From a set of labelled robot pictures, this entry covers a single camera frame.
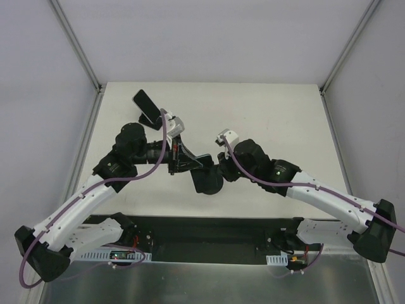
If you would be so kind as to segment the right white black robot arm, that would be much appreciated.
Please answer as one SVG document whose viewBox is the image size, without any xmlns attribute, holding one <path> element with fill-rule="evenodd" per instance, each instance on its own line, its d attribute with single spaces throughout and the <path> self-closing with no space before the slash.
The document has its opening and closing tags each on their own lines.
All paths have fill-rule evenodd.
<svg viewBox="0 0 405 304">
<path fill-rule="evenodd" d="M 329 187 L 285 160 L 271 159 L 252 139 L 240 141 L 230 130 L 216 143 L 225 148 L 218 155 L 221 174 L 229 182 L 249 179 L 272 194 L 307 203 L 333 221 L 304 218 L 285 233 L 285 244 L 299 250 L 305 244 L 333 244 L 352 248 L 376 263 L 384 263 L 398 226 L 394 205 L 381 199 L 375 203 Z"/>
</svg>

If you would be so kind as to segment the black smartphone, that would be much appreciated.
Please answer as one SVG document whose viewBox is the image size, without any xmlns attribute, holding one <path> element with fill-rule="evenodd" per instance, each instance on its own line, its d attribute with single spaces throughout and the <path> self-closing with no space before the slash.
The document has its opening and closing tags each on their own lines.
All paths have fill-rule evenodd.
<svg viewBox="0 0 405 304">
<path fill-rule="evenodd" d="M 197 161 L 202 163 L 202 168 L 190 171 L 196 193 L 214 195 L 223 187 L 223 177 L 218 171 L 218 165 L 214 164 L 211 155 L 201 155 Z"/>
<path fill-rule="evenodd" d="M 151 98 L 146 94 L 146 92 L 141 89 L 132 98 L 132 101 L 139 108 L 141 113 L 144 113 L 150 121 L 155 121 L 161 114 L 158 107 L 153 103 Z"/>
</svg>

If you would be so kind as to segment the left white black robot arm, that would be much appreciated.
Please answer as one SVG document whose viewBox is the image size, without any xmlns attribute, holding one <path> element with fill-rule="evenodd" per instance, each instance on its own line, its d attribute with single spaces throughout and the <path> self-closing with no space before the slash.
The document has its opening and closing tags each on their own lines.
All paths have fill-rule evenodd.
<svg viewBox="0 0 405 304">
<path fill-rule="evenodd" d="M 183 127 L 170 120 L 163 125 L 163 138 L 148 142 L 144 127 L 128 123 L 115 137 L 111 151 L 93 168 L 92 174 L 75 194 L 41 223 L 21 226 L 15 240 L 23 258 L 19 280 L 24 288 L 26 265 L 51 282 L 61 276 L 78 257 L 100 246 L 116 246 L 137 251 L 135 224 L 118 212 L 98 225 L 79 232 L 77 229 L 100 205 L 117 195 L 129 182 L 149 177 L 160 164 L 171 175 L 183 172 L 207 172 L 212 166 L 208 154 L 194 155 L 182 142 Z"/>
</svg>

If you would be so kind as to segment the black round-base clamp phone stand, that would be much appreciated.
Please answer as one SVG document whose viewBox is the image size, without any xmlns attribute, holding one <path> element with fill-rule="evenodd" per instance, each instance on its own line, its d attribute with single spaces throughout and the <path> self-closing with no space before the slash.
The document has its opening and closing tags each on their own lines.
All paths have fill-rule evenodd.
<svg viewBox="0 0 405 304">
<path fill-rule="evenodd" d="M 214 195 L 220 192 L 223 187 L 223 177 L 220 174 L 218 165 L 213 165 L 211 168 L 191 170 L 190 174 L 196 193 Z"/>
</svg>

